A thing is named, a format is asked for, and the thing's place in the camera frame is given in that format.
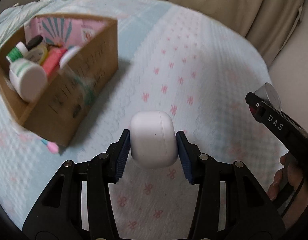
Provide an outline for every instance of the blue gripper pad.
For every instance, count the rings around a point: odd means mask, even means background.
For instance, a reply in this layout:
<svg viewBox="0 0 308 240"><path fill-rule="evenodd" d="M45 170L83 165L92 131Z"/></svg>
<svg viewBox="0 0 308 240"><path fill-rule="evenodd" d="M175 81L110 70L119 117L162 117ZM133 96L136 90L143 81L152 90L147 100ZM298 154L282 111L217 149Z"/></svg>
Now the blue gripper pad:
<svg viewBox="0 0 308 240"><path fill-rule="evenodd" d="M126 135L125 140L123 142L121 151L119 152L118 158L116 160L115 179L117 181L123 176L123 172L125 169L128 154L130 152L130 148L131 148L130 132L128 131L128 134Z"/></svg>
<svg viewBox="0 0 308 240"><path fill-rule="evenodd" d="M109 163L103 172L106 182L116 183L123 176L130 148L130 131L125 129L118 142L112 143L106 151L110 156Z"/></svg>
<svg viewBox="0 0 308 240"><path fill-rule="evenodd" d="M205 175L205 167L198 161L201 151L197 145L188 142L183 131L176 134L176 142L185 178L192 185L200 184Z"/></svg>
<svg viewBox="0 0 308 240"><path fill-rule="evenodd" d="M183 131L179 131L176 134L176 142L178 147L178 154L180 162L182 163L183 172L185 175L185 178L189 181L190 184L193 184L193 175L192 175L192 164L190 162L187 150L185 148L183 140L187 141L187 138Z"/></svg>

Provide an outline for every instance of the finger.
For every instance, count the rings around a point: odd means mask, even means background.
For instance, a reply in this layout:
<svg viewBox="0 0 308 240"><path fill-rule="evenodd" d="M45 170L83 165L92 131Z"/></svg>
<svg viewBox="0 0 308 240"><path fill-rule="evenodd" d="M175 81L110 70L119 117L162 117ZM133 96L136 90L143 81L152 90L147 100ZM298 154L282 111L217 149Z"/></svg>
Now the finger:
<svg viewBox="0 0 308 240"><path fill-rule="evenodd" d="M280 169L275 173L273 185L278 185L282 179L283 179L283 169Z"/></svg>
<svg viewBox="0 0 308 240"><path fill-rule="evenodd" d="M292 185L296 190L304 176L302 170L298 168L294 163L290 163L288 165L287 174L289 184Z"/></svg>
<svg viewBox="0 0 308 240"><path fill-rule="evenodd" d="M270 200L274 200L279 192L279 184L283 178L283 169L276 172L273 183L269 186L267 195Z"/></svg>
<svg viewBox="0 0 308 240"><path fill-rule="evenodd" d="M281 165L285 166L286 159L287 159L287 154L280 157L279 161L280 161Z"/></svg>
<svg viewBox="0 0 308 240"><path fill-rule="evenodd" d="M308 182L304 181L298 195L290 206L289 210L283 217L286 230L288 230L299 219L308 205Z"/></svg>
<svg viewBox="0 0 308 240"><path fill-rule="evenodd" d="M270 200L273 201L277 197L278 192L279 192L279 185L271 184L268 188L267 195L270 198Z"/></svg>

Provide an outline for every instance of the pink pattern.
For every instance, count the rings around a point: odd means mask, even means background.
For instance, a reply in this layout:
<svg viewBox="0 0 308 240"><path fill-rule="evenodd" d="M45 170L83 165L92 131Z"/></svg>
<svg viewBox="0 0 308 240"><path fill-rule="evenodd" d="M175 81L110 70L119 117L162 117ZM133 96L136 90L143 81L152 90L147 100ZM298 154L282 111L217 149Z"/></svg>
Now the pink pattern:
<svg viewBox="0 0 308 240"><path fill-rule="evenodd" d="M257 131L258 131L258 133L257 133L258 137L259 138L264 138L264 136L266 135L268 129L264 125L262 125L262 126L259 127L259 129Z"/></svg>
<svg viewBox="0 0 308 240"><path fill-rule="evenodd" d="M153 188L153 185L152 184L146 184L145 183L145 188L143 189L143 191L144 191L144 193L146 194L146 195L149 195L149 194L151 194L151 190L152 190L152 188Z"/></svg>
<svg viewBox="0 0 308 240"><path fill-rule="evenodd" d="M231 155L234 155L234 158L240 161L243 160L245 157L245 153L244 153L243 148L241 147L240 142L231 142L229 153Z"/></svg>
<svg viewBox="0 0 308 240"><path fill-rule="evenodd" d="M6 146L6 144L5 144L6 136L7 136L7 134L4 130L0 132L0 147Z"/></svg>
<svg viewBox="0 0 308 240"><path fill-rule="evenodd" d="M170 112L172 113L173 116L175 116L176 111L177 111L177 106L176 105L171 105Z"/></svg>
<svg viewBox="0 0 308 240"><path fill-rule="evenodd" d="M193 96L188 97L187 103L188 103L189 105L192 105L192 104L193 104Z"/></svg>
<svg viewBox="0 0 308 240"><path fill-rule="evenodd" d="M7 199L4 199L4 200L3 200L3 206L4 206L4 209L5 209L8 213L15 213L14 205L12 204L11 201L9 201L9 200L7 200Z"/></svg>
<svg viewBox="0 0 308 240"><path fill-rule="evenodd" d="M238 102L234 102L230 105L230 108L233 109L233 110L236 110L240 107L240 103Z"/></svg>
<svg viewBox="0 0 308 240"><path fill-rule="evenodd" d="M178 78L178 83L179 83L180 85L182 85L183 82L184 82L184 79L183 79L182 77L179 77L179 78Z"/></svg>
<svg viewBox="0 0 308 240"><path fill-rule="evenodd" d="M142 95L142 100L144 101L144 102L147 102L147 99L150 97L150 95L148 94L148 93L143 93L143 95Z"/></svg>
<svg viewBox="0 0 308 240"><path fill-rule="evenodd" d="M176 170L175 169L168 169L169 174L167 175L170 179L175 179Z"/></svg>
<svg viewBox="0 0 308 240"><path fill-rule="evenodd" d="M226 35L221 35L220 36L220 40L221 41L226 41L227 40L227 36Z"/></svg>
<svg viewBox="0 0 308 240"><path fill-rule="evenodd" d="M233 70L227 69L225 73L232 82L236 83L238 81L238 76Z"/></svg>
<svg viewBox="0 0 308 240"><path fill-rule="evenodd" d="M163 214L163 210L156 210L155 209L155 214L153 215L153 217L155 217L156 219L161 217L161 214Z"/></svg>
<svg viewBox="0 0 308 240"><path fill-rule="evenodd" d="M163 94L166 94L166 92L167 92L167 86L166 85L161 85L161 92L163 92Z"/></svg>
<svg viewBox="0 0 308 240"><path fill-rule="evenodd" d="M126 201L127 201L127 198L124 197L124 196L123 197L119 197L118 200L117 200L117 202L118 202L120 207L124 207L125 204L126 204Z"/></svg>
<svg viewBox="0 0 308 240"><path fill-rule="evenodd" d="M135 227L136 227L136 225L137 225L137 222L136 221L133 221L133 222L131 222L131 221L129 221L128 222L129 224L128 224L128 227L130 228L130 229L135 229Z"/></svg>
<svg viewBox="0 0 308 240"><path fill-rule="evenodd" d="M10 176L10 181L12 181L12 182L16 182L17 180L16 180L16 177L14 177L14 176Z"/></svg>
<svg viewBox="0 0 308 240"><path fill-rule="evenodd" d="M116 16L117 19L127 19L129 17L129 14L126 13L120 13Z"/></svg>
<svg viewBox="0 0 308 240"><path fill-rule="evenodd" d="M28 135L28 134L19 134L19 138L22 142L27 142L27 141L32 141L33 140L33 136L32 135Z"/></svg>

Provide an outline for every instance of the light blue bedsheet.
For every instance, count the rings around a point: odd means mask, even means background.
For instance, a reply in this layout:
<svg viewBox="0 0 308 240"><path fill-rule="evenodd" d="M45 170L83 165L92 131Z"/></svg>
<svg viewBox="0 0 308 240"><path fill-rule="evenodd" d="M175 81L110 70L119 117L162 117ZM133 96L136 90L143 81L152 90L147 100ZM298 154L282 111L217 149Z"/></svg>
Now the light blue bedsheet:
<svg viewBox="0 0 308 240"><path fill-rule="evenodd" d="M106 151L142 110L167 112L175 131L184 130L202 152L222 162L242 160L268 187L285 149L245 103L248 92L270 82L248 41L198 12L158 0L41 0L0 15L0 46L35 14L55 11L117 17L119 70L61 155L35 135L15 131L0 97L0 203L19 228L65 160L83 162ZM179 160L146 171L129 158L110 194L121 238L187 236L197 187L185 180ZM85 228L86 220L83 205Z"/></svg>

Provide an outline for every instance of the white bottle cap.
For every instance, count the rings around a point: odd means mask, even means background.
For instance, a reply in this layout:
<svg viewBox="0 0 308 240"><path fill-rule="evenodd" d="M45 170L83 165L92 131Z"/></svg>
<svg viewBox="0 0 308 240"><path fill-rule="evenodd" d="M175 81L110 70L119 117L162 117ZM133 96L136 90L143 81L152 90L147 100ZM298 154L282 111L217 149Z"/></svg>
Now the white bottle cap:
<svg viewBox="0 0 308 240"><path fill-rule="evenodd" d="M6 59L10 64L19 58L23 58L28 53L26 46L23 42L19 42L6 56Z"/></svg>
<svg viewBox="0 0 308 240"><path fill-rule="evenodd" d="M178 157L172 119L162 111L142 111L130 122L131 154L137 166L157 169L171 166Z"/></svg>
<svg viewBox="0 0 308 240"><path fill-rule="evenodd" d="M70 61L70 59L77 54L80 49L80 46L74 46L73 48L70 48L67 52L65 52L60 59L60 69L62 69Z"/></svg>
<svg viewBox="0 0 308 240"><path fill-rule="evenodd" d="M19 49L19 51L22 53L23 57L29 52L27 50L27 47L21 41L15 47L17 47Z"/></svg>
<svg viewBox="0 0 308 240"><path fill-rule="evenodd" d="M20 58L10 65L10 81L19 96L26 102L34 101L47 85L44 69L25 58Z"/></svg>

